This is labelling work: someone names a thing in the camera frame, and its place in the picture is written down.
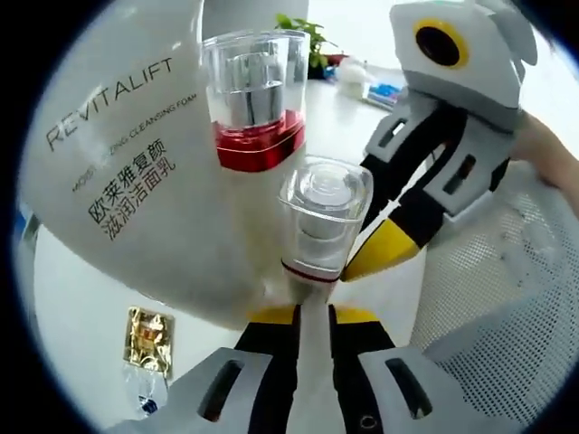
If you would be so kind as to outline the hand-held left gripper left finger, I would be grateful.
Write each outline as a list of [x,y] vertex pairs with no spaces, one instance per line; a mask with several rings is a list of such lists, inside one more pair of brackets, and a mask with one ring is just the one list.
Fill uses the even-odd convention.
[[234,347],[220,347],[168,389],[167,402],[112,433],[283,433],[298,386],[299,305],[255,313]]

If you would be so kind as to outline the person's right hand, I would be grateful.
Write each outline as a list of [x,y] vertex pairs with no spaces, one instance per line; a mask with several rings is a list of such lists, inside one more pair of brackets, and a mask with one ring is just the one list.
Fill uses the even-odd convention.
[[555,187],[578,186],[578,160],[547,125],[525,111],[511,157],[530,163],[543,180]]

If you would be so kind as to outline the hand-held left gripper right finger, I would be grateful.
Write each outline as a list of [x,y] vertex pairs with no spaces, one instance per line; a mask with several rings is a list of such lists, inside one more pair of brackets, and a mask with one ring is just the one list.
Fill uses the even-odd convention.
[[459,382],[397,347],[371,312],[328,308],[333,383],[348,433],[520,433],[515,420],[466,402]]

